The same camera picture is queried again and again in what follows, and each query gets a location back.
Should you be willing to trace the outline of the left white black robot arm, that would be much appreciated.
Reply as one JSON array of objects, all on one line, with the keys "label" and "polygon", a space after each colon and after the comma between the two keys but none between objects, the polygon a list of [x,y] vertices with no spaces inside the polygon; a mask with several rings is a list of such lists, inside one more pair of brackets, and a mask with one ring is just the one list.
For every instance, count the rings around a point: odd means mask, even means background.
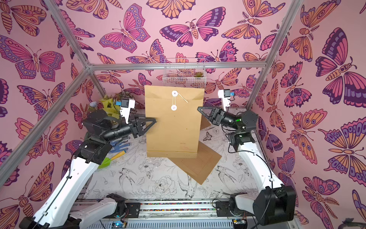
[{"label": "left white black robot arm", "polygon": [[46,203],[35,214],[25,217],[19,227],[85,229],[106,216],[122,216],[125,199],[116,194],[110,194],[79,212],[71,213],[70,210],[86,182],[110,152],[111,142],[129,135],[134,138],[143,136],[155,123],[155,118],[146,118],[142,114],[136,114],[127,122],[123,117],[108,116],[102,109],[89,113],[83,121],[87,135],[75,151],[69,169]]}]

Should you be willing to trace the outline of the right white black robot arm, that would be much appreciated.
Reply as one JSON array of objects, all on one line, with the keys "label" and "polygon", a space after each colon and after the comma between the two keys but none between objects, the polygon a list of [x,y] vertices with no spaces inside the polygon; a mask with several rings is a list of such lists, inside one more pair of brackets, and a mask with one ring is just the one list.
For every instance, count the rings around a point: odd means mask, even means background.
[{"label": "right white black robot arm", "polygon": [[197,110],[212,125],[232,129],[225,135],[233,149],[231,152],[238,154],[246,163],[259,191],[255,198],[232,194],[229,198],[230,211],[235,215],[251,213],[256,224],[262,226],[292,221],[296,192],[274,174],[255,143],[252,131],[259,124],[258,114],[252,111],[233,114],[216,106],[198,107]]}]

